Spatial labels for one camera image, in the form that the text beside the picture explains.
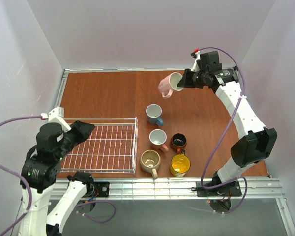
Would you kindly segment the blue floral mug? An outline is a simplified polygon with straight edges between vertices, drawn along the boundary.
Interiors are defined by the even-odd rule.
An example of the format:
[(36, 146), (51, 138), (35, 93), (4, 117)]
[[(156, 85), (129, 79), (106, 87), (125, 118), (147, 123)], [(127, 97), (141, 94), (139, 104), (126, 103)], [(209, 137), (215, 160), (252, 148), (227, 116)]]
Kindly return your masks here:
[(150, 124), (163, 126), (164, 121), (161, 118), (162, 108), (157, 104), (150, 104), (146, 108), (146, 115)]

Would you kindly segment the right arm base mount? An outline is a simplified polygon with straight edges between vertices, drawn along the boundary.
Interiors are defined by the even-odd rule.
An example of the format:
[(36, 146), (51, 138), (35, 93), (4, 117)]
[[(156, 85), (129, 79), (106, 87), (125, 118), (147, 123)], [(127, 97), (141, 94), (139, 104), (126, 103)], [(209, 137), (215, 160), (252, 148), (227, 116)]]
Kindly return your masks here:
[(191, 188), (191, 191), (196, 192), (198, 197), (240, 197), (242, 195), (238, 181), (214, 189), (204, 189), (198, 181), (196, 182), (196, 186)]

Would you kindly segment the yellow enamel mug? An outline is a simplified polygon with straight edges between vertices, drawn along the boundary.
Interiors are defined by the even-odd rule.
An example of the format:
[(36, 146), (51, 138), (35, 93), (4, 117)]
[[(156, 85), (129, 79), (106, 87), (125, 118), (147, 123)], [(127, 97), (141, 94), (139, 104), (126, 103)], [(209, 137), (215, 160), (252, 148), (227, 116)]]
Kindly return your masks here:
[(190, 167), (191, 162), (185, 155), (184, 149), (181, 154), (177, 154), (171, 159), (170, 172), (175, 177), (183, 177), (190, 170)]

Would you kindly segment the brown mug black interior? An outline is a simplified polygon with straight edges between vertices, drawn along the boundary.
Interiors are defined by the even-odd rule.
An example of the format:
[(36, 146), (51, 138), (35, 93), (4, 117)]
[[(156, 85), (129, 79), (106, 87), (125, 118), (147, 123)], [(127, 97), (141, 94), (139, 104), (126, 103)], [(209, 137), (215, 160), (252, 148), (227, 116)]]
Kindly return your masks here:
[(170, 147), (177, 152), (182, 154), (182, 151), (186, 147), (187, 139), (186, 136), (181, 133), (176, 133), (172, 136), (170, 141)]

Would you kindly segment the pink faceted mug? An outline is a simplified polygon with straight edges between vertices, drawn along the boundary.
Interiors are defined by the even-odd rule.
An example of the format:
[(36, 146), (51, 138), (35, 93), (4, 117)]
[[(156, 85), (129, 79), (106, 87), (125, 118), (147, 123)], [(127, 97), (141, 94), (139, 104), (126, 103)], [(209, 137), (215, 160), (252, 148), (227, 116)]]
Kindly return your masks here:
[(165, 77), (158, 85), (158, 90), (164, 99), (168, 99), (174, 92), (182, 91), (183, 87), (179, 87), (178, 83), (181, 81), (182, 75), (174, 72)]

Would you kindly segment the white and pink mug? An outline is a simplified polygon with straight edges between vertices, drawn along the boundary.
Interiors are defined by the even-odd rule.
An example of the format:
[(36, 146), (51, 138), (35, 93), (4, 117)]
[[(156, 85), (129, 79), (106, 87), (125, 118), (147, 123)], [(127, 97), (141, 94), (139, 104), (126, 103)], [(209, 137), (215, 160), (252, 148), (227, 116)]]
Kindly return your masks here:
[(149, 134), (149, 140), (151, 147), (155, 150), (161, 150), (164, 153), (169, 151), (169, 148), (166, 146), (165, 142), (167, 140), (166, 133), (161, 129), (154, 129)]

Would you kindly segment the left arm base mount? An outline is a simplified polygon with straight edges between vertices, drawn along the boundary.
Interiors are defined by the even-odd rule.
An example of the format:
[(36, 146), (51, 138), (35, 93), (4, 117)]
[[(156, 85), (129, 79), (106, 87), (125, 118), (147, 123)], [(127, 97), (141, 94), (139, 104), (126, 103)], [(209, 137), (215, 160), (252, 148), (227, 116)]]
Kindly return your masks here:
[(87, 191), (84, 197), (86, 198), (104, 198), (109, 196), (110, 183), (109, 182), (93, 182), (87, 183)]

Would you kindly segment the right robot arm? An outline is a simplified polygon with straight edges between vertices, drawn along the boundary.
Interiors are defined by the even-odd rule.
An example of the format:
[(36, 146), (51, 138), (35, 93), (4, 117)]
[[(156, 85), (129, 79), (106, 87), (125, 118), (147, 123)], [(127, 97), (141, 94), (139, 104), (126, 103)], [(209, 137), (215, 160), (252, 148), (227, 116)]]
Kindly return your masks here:
[(260, 121), (244, 95), (244, 80), (240, 79), (238, 66), (224, 69), (219, 60), (219, 49), (201, 53), (196, 49), (191, 53), (194, 65), (186, 69), (179, 87), (200, 88), (207, 86), (221, 100), (231, 116), (239, 140), (231, 147), (231, 157), (226, 164), (216, 171), (212, 181), (200, 181), (197, 192), (229, 192), (235, 187), (242, 174), (255, 164), (265, 160), (271, 154), (277, 139), (274, 128), (267, 128)]

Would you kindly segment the beige ceramic mug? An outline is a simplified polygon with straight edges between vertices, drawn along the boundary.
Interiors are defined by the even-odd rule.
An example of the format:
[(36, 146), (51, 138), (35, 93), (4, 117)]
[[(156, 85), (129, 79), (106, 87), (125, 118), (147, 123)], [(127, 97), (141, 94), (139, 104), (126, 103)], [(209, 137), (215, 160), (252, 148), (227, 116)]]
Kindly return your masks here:
[(161, 165), (161, 157), (154, 150), (146, 150), (140, 158), (140, 166), (146, 173), (151, 173), (154, 180), (158, 179), (157, 170)]

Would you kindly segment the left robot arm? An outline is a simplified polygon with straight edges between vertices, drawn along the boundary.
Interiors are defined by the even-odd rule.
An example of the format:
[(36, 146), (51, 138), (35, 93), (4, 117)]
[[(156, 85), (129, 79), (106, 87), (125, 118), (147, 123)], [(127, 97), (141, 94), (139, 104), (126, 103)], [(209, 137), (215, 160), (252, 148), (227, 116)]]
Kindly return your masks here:
[(59, 123), (47, 123), (36, 135), (36, 145), (27, 153), (21, 175), (30, 186), (28, 191), (22, 185), (22, 207), (30, 204), (21, 221), (20, 236), (60, 236), (63, 227), (78, 201), (94, 190), (94, 180), (89, 173), (76, 172), (68, 176), (67, 191), (56, 208), (49, 213), (49, 200), (61, 171), (61, 161), (73, 148), (88, 139), (93, 124), (75, 121), (64, 131)]

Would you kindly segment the aluminium frame rail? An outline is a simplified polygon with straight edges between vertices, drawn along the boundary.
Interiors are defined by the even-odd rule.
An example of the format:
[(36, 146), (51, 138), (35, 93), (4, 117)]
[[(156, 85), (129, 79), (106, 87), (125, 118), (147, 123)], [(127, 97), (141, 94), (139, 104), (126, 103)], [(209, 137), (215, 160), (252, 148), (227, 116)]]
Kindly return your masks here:
[[(67, 177), (73, 176), (75, 175), (75, 173), (76, 172), (62, 173), (61, 171), (58, 173), (56, 183), (54, 185), (54, 189), (51, 193), (49, 200), (49, 213), (51, 213), (56, 208), (56, 205), (67, 191), (68, 184), (70, 183)], [(191, 188), (196, 186), (196, 182), (198, 181), (208, 183), (209, 180), (206, 178), (184, 178), (173, 176), (162, 178), (158, 177), (158, 179), (154, 180), (152, 178), (152, 175), (149, 178), (134, 178), (133, 174), (89, 174), (91, 174), (94, 182), (106, 181), (110, 183), (109, 196), (104, 198), (87, 198), (88, 204), (90, 205), (94, 205), (97, 202), (102, 202), (107, 198), (110, 198), (112, 200), (206, 199), (212, 206), (211, 213), (220, 213), (224, 215), (229, 213), (232, 209), (231, 199), (243, 200), (245, 198), (269, 198), (276, 200), (280, 212), (280, 217), (282, 219), (287, 235), (295, 235), (295, 226), (290, 216), (290, 212), (286, 203), (286, 199), (284, 198), (284, 194), (280, 191), (277, 179), (271, 179), (269, 177), (253, 177), (247, 180), (238, 179), (242, 192), (242, 195), (240, 197), (198, 197), (196, 192), (191, 191)], [(82, 206), (84, 198), (86, 197), (82, 197), (75, 205), (75, 207)]]

